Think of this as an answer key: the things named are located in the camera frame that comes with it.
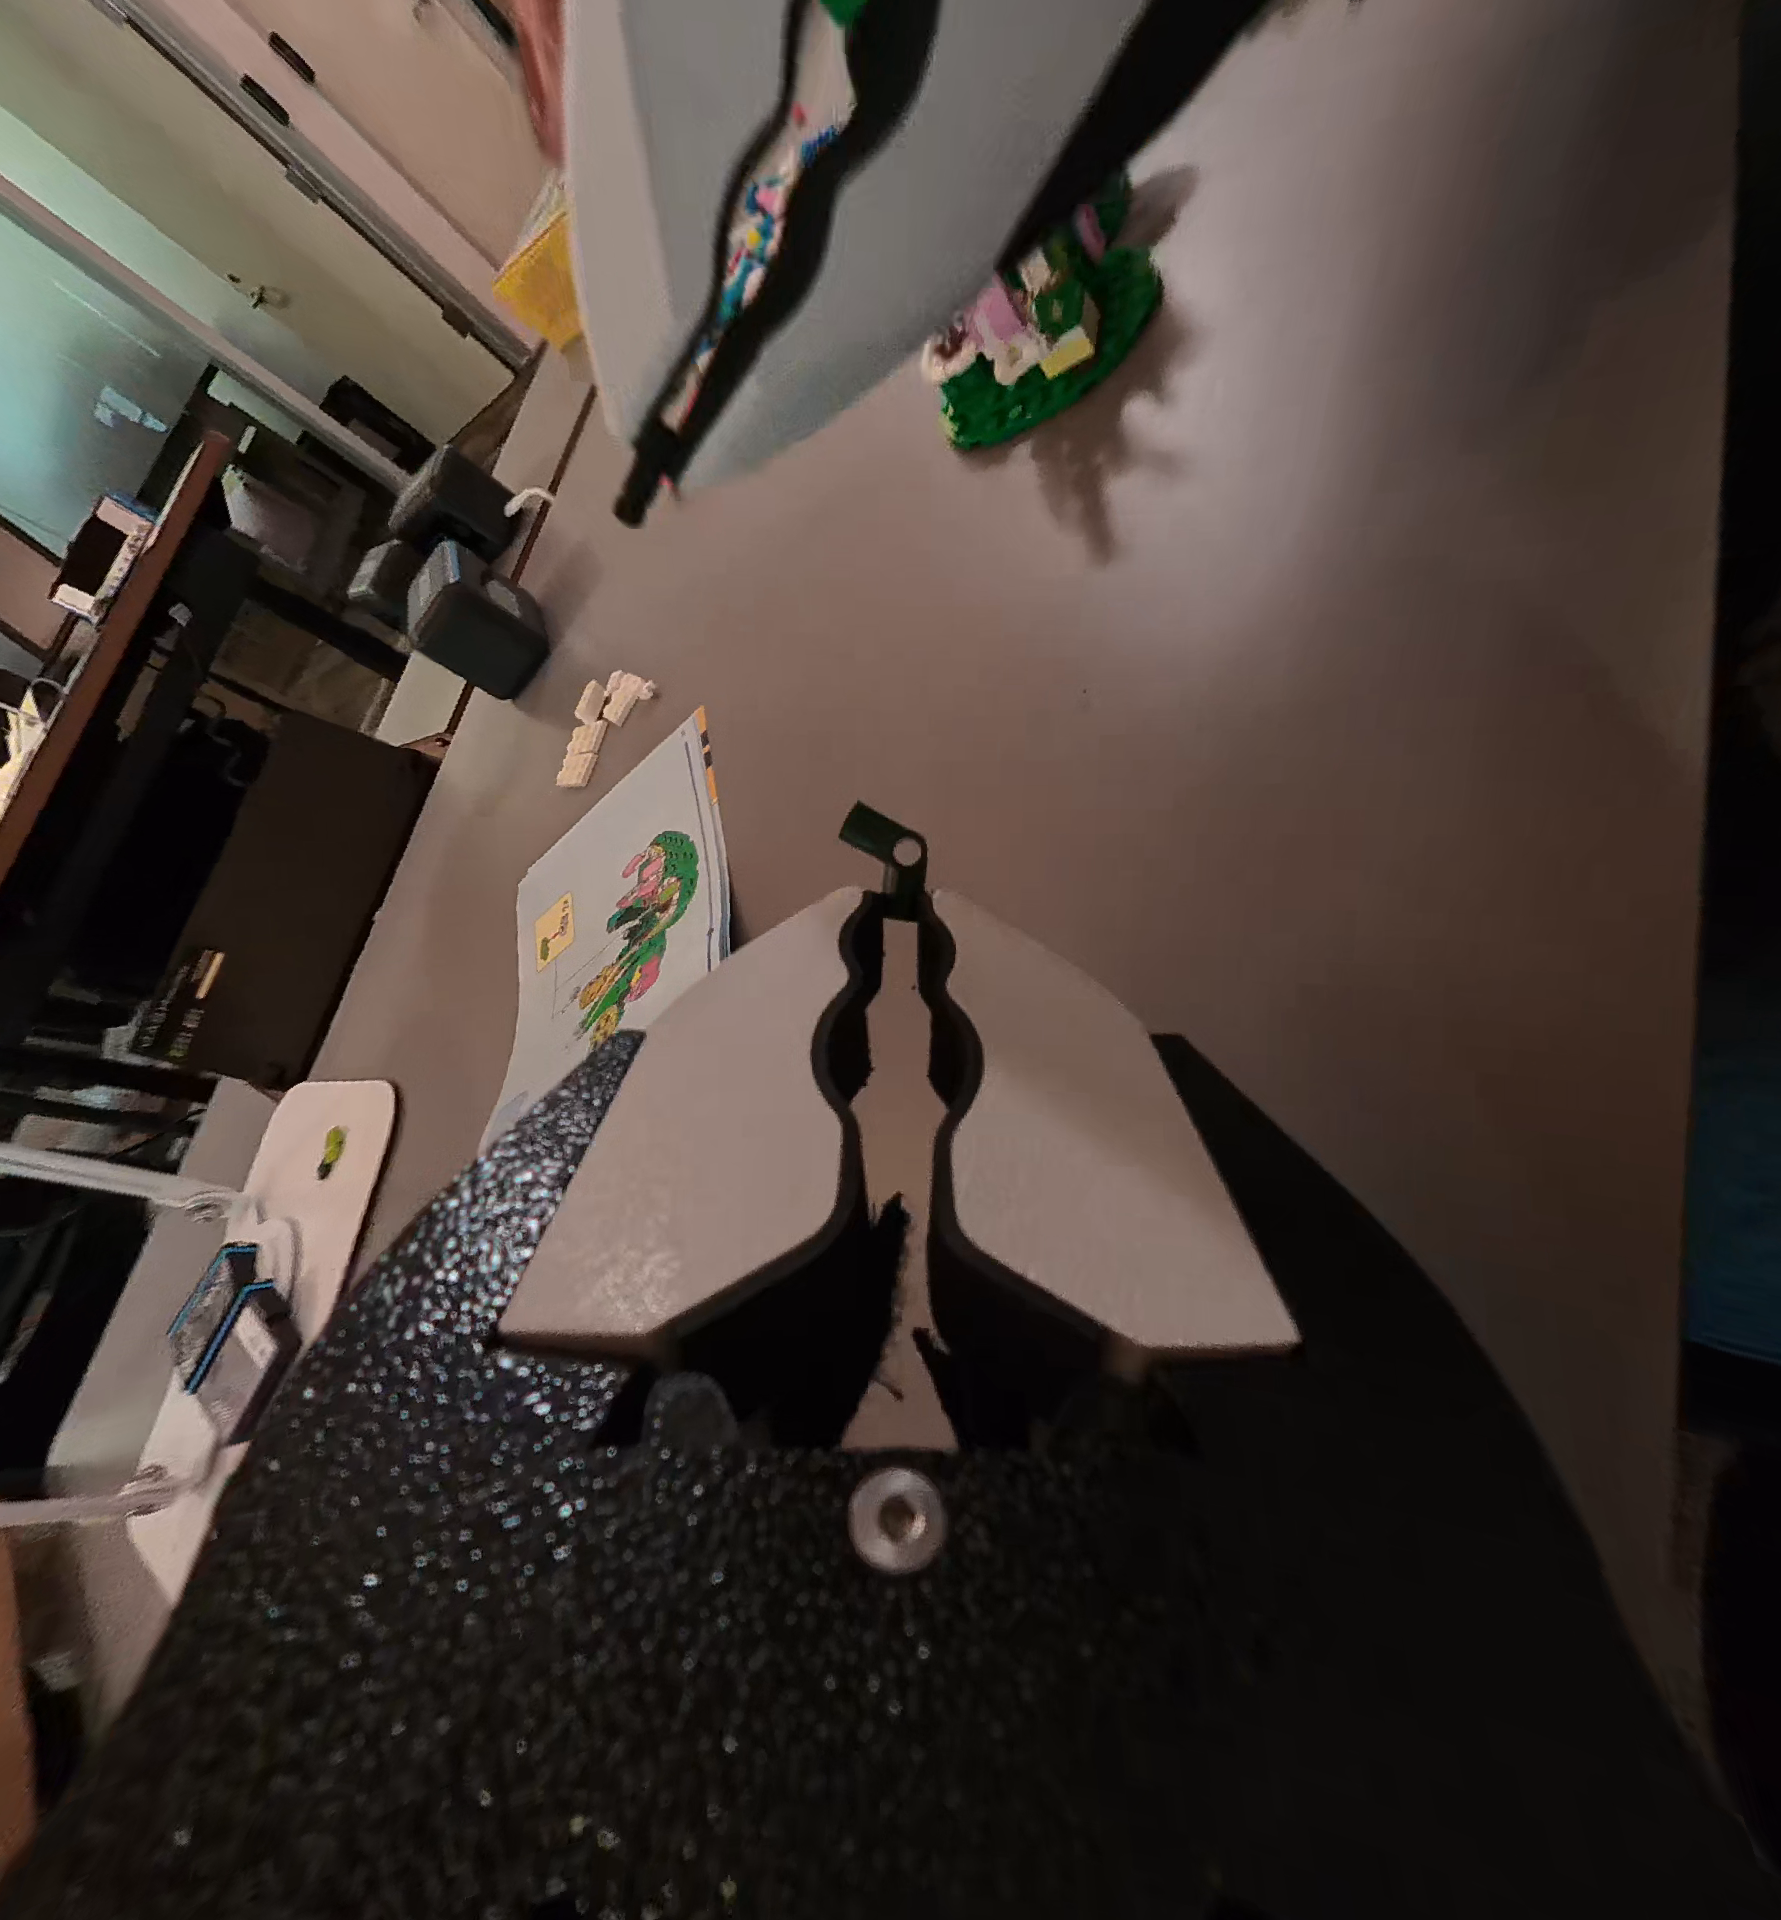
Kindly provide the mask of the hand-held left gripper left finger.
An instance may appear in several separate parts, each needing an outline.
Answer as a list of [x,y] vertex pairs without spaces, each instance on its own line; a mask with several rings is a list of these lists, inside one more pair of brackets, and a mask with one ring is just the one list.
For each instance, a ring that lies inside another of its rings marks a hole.
[[854,1202],[850,1100],[817,1035],[852,988],[838,887],[719,964],[647,1030],[498,1323],[506,1347],[669,1361]]

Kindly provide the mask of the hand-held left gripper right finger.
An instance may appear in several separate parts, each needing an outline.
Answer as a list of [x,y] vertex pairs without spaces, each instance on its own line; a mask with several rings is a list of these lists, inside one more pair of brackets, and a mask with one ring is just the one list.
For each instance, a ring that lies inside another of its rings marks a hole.
[[1299,1326],[1150,1033],[969,897],[921,919],[928,1082],[945,1106],[928,1304],[1002,1380],[1282,1356]]

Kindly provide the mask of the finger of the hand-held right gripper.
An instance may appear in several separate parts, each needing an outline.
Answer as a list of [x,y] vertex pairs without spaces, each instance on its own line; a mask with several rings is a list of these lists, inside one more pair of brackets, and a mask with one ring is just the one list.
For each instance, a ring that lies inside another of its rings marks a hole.
[[854,108],[670,422],[719,289],[698,294],[650,397],[650,491],[753,472],[844,414],[1139,156],[1257,22],[1257,4],[854,9],[838,26]]
[[792,104],[805,19],[792,2],[566,4],[573,275],[604,419],[631,451],[627,526],[681,469],[666,419],[716,315],[734,197]]

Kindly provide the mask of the dark green lego connector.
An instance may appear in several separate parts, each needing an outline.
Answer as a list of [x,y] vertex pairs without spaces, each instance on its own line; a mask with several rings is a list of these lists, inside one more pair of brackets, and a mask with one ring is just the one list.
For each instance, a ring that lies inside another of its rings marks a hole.
[[879,809],[856,803],[846,815],[838,840],[879,866],[874,899],[886,919],[921,922],[928,910],[928,845]]

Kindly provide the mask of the round green lego build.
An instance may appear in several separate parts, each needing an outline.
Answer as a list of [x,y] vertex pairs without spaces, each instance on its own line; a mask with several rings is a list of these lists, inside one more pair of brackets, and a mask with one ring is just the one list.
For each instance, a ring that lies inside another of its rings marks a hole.
[[1163,279],[1124,231],[1135,185],[1113,175],[922,347],[946,442],[984,453],[1090,397],[1139,347]]

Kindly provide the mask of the lego instruction booklet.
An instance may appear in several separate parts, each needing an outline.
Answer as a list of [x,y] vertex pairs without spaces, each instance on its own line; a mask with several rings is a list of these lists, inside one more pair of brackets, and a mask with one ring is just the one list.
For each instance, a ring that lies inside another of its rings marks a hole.
[[695,708],[522,877],[514,1041],[479,1147],[723,964],[728,908],[708,713]]

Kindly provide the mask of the pile of white lego bricks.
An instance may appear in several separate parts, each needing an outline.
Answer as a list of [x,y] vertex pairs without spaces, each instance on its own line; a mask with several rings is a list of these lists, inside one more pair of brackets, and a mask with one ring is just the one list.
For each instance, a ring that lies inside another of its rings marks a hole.
[[587,683],[573,708],[575,727],[554,787],[573,793],[587,788],[610,734],[658,696],[661,689],[655,681],[621,669],[604,681]]

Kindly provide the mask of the yellow cardboard box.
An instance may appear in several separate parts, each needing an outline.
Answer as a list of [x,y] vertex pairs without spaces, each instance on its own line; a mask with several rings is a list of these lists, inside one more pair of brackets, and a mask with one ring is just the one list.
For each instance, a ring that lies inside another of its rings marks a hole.
[[514,325],[559,355],[566,355],[582,339],[571,205],[556,166],[547,170],[519,240],[493,279],[493,294]]

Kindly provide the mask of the white oval tray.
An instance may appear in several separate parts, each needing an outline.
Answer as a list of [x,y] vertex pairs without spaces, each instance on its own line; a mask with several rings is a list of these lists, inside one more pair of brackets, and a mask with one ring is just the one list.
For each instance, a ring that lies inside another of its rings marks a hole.
[[167,1603],[182,1596],[250,1443],[219,1446],[182,1399],[168,1326],[206,1264],[245,1239],[274,1258],[304,1352],[349,1280],[394,1120],[383,1080],[304,1082],[279,1100],[224,1080],[182,1160],[186,1180],[224,1195],[224,1212],[155,1217],[50,1445],[44,1492],[118,1525]]

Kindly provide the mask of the dark grey hard case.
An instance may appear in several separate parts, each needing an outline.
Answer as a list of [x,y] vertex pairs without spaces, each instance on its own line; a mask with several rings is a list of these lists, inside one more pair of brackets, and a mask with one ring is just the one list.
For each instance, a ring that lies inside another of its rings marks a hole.
[[389,540],[429,555],[454,542],[494,564],[519,535],[516,495],[456,444],[439,444],[397,495],[386,516]]
[[389,624],[424,659],[498,702],[513,702],[550,655],[539,603],[459,540],[369,548],[347,605]]

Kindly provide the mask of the black box with blue edge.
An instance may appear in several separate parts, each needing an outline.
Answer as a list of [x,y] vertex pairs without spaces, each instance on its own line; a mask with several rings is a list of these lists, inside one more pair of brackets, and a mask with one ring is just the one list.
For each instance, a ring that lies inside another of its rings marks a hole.
[[222,1449],[245,1445],[302,1351],[274,1258],[228,1241],[168,1326],[175,1384]]

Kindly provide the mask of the black cabinet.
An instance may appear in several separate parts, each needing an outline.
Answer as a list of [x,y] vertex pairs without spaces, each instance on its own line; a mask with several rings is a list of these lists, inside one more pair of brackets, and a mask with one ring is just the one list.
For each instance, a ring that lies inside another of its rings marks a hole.
[[301,1085],[369,943],[436,763],[289,714],[135,1022],[145,1060]]

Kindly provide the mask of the brown wooden desk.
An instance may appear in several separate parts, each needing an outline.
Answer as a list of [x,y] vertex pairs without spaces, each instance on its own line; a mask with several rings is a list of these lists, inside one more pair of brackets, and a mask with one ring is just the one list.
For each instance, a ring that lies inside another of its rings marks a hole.
[[149,544],[111,603],[107,619],[93,631],[93,643],[80,671],[66,687],[42,741],[22,766],[22,774],[0,812],[0,897],[9,887],[38,819],[50,804],[70,766],[97,708],[111,695],[118,673],[147,655],[150,619],[168,607],[168,580],[177,564],[195,555],[196,537],[206,528],[206,498],[230,464],[235,442],[217,429],[202,432],[196,451],[182,469],[177,489],[158,514]]

